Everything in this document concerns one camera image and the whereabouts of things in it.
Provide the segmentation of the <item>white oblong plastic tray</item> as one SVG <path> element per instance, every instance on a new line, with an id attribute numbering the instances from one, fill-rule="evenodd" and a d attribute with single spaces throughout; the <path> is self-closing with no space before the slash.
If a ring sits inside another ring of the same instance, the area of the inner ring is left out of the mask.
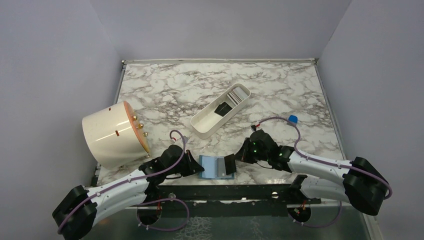
<path id="1" fill-rule="evenodd" d="M 209 138 L 227 121 L 243 109 L 251 91 L 241 83 L 235 83 L 190 120 L 194 133 L 202 140 Z"/>

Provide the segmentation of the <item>blue leather card holder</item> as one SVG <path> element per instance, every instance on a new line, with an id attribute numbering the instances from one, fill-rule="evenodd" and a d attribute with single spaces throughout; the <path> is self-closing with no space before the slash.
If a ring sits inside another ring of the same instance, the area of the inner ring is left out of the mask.
<path id="1" fill-rule="evenodd" d="M 232 180 L 235 174 L 227 174 L 225 160 L 222 156 L 200 155 L 198 162 L 204 169 L 199 173 L 201 179 L 206 180 Z"/>

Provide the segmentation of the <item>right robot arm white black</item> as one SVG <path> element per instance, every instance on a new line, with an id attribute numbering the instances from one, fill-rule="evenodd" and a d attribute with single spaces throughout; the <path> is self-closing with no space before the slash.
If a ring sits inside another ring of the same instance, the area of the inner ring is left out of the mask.
<path id="1" fill-rule="evenodd" d="M 352 161 L 318 157 L 278 145 L 263 130 L 245 138 L 233 159 L 248 164 L 265 161 L 274 170 L 297 173 L 295 186 L 288 190 L 289 199 L 296 204 L 306 199 L 332 199 L 376 216 L 389 191 L 386 179 L 363 157 Z"/>

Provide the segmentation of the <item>grey card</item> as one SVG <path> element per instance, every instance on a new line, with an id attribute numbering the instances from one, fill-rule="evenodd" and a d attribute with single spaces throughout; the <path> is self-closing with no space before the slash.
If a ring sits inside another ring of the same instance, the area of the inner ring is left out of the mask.
<path id="1" fill-rule="evenodd" d="M 225 159 L 223 157 L 219 157 L 215 161 L 216 171 L 215 175 L 217 178 L 223 178 L 226 176 L 226 166 L 225 166 Z"/>

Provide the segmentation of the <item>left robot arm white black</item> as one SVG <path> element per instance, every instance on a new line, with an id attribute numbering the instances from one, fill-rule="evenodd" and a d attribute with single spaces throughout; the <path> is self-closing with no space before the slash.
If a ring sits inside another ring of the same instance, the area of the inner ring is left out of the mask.
<path id="1" fill-rule="evenodd" d="M 97 187 L 72 188 L 52 213 L 58 234 L 79 240 L 101 220 L 127 207 L 157 200 L 158 185 L 167 176 L 187 177 L 205 169 L 189 150 L 170 145 L 159 157 L 142 163 L 128 175 Z"/>

